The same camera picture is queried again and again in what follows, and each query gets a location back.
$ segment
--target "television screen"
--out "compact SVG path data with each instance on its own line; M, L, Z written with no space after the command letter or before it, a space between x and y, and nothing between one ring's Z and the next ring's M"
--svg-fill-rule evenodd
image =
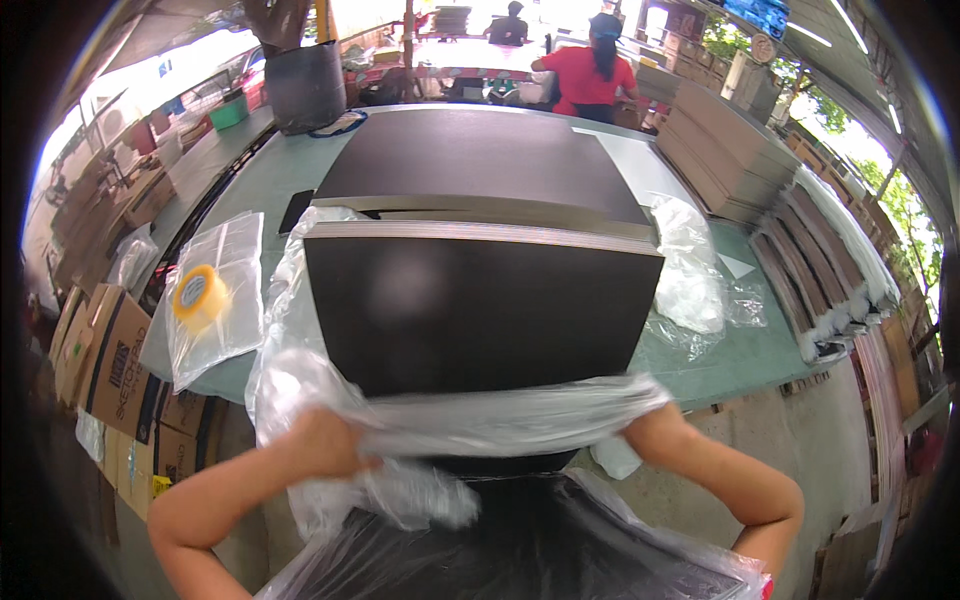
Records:
M782 0L725 0L723 8L757 26L773 39L783 39L790 7Z

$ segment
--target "hand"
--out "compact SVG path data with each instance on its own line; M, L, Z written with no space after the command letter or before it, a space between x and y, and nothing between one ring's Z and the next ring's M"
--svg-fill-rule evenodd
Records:
M298 478L348 478L381 465L379 458L357 455L363 430L325 408L310 409L276 445Z
M634 451L653 466L669 463L700 435L673 402L635 419L623 430L623 437Z

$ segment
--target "green container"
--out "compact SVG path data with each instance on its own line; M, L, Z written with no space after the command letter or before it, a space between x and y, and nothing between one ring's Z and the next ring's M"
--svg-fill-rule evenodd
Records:
M213 123L213 129L219 131L236 125L248 116L250 116L250 110L247 108L247 96L241 94L239 98L234 98L223 106L211 110L210 122Z

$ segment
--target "fluorescent light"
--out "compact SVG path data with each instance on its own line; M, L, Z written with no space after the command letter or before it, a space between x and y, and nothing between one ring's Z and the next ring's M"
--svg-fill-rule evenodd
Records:
M890 107L890 116L894 120L894 129L897 130L897 135L900 135L901 133L903 133L903 131L900 130L900 120L897 118L897 109L894 108L893 105L887 105L887 106Z
M833 44L831 44L831 43L829 42L829 40L826 40L826 39L823 39L823 38L820 37L820 36L817 36L816 34L814 34L813 32L811 32L810 30L804 29L803 27L801 27L800 25L797 25L796 23L787 22L786 26L787 26L787 27L790 27L790 28L792 28L792 29L797 30L798 32L800 32L801 34L804 34L805 36L810 36L810 37L816 39L816 40L819 41L820 43L822 43L822 44L824 44L825 46L827 46L827 48L832 48L832 47L833 47Z
M840 13L840 16L843 17L843 22L847 24L847 27L850 28L850 31L853 33L853 37L856 37L856 43L860 45L860 50L863 50L863 54L870 54L870 51L867 50L867 44L863 41L863 37L860 37L860 32L856 30L853 26L853 21L847 16L847 12L843 10L843 7L840 6L840 3L837 0L830 0L833 3L834 8L837 12Z

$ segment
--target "man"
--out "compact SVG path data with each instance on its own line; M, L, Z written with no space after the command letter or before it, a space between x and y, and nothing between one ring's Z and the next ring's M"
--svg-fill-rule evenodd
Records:
M527 43L527 23L517 16L522 9L523 5L514 0L507 5L509 16L494 19L483 35L490 35L490 43L501 46L522 46Z

